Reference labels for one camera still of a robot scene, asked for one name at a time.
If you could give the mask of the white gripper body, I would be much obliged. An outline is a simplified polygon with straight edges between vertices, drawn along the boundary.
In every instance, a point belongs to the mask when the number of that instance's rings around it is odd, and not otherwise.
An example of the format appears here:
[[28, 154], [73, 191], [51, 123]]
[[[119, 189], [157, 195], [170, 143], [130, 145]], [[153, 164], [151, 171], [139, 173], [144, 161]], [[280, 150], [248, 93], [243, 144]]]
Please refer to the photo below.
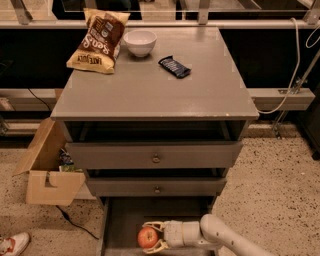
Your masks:
[[163, 237], [170, 248], [195, 246], [201, 240], [200, 224], [198, 221], [167, 221]]

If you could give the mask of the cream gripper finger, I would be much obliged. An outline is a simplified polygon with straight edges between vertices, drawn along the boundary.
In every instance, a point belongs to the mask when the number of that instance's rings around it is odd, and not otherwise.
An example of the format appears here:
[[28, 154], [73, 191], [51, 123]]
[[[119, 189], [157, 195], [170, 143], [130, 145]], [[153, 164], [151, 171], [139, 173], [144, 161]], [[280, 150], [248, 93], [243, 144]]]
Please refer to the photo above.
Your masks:
[[150, 222], [145, 222], [143, 224], [143, 227], [150, 227], [156, 231], [163, 232], [165, 229], [165, 223], [161, 221], [150, 221]]
[[143, 252], [145, 254], [155, 254], [168, 248], [169, 248], [168, 244], [163, 239], [160, 239], [156, 242], [156, 244], [153, 247], [146, 248], [143, 250]]

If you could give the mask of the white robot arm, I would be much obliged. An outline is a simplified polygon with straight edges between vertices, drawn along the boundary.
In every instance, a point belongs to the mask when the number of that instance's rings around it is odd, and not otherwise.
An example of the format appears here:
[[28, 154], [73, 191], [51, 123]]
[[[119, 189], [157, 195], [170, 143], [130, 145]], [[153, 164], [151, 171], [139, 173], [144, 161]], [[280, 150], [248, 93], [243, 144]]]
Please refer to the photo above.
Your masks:
[[145, 222], [137, 235], [137, 242], [145, 254], [183, 247], [217, 251], [225, 246], [236, 256], [275, 256], [233, 231], [212, 214], [202, 216], [199, 221]]

